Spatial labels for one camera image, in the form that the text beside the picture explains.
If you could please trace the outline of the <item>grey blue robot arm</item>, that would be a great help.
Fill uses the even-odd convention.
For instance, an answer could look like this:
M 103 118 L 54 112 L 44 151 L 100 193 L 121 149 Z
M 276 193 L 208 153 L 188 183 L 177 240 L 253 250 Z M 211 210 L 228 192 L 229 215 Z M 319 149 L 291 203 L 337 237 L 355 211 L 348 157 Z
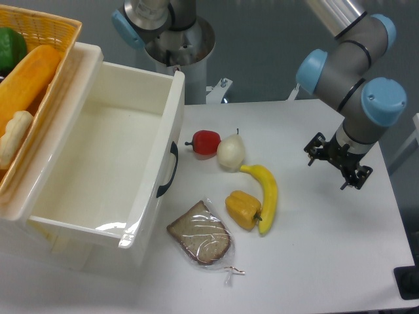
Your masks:
M 357 1 L 306 3 L 338 43 L 332 52 L 314 50 L 301 63 L 296 81 L 344 118 L 327 140 L 317 133 L 305 146 L 310 161 L 337 168 L 343 187 L 361 189 L 370 174 L 360 161 L 407 106 L 407 94 L 396 81 L 364 74 L 394 44 L 397 30 L 382 14 L 368 14 Z

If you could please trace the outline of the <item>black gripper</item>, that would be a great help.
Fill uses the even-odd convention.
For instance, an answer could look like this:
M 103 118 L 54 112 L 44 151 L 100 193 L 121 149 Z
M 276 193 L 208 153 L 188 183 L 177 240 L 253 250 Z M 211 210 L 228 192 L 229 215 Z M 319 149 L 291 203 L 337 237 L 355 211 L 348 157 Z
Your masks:
M 352 154 L 349 152 L 349 148 L 349 144 L 340 146 L 335 135 L 327 142 L 325 136 L 318 132 L 304 147 L 304 151 L 309 157 L 308 166 L 311 166 L 316 160 L 327 160 L 340 170 L 344 177 L 341 190 L 348 186 L 360 190 L 373 169 L 369 166 L 361 166 L 359 162 L 364 154 Z

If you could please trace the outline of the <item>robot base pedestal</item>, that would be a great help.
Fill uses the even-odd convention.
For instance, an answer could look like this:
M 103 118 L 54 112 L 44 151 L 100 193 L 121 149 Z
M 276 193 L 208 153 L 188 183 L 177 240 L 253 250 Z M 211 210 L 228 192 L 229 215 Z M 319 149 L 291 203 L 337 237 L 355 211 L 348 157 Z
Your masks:
M 196 1 L 127 0 L 111 20 L 122 40 L 146 51 L 156 72 L 185 75 L 185 103 L 206 103 L 207 62 L 215 47 L 209 22 L 196 13 Z

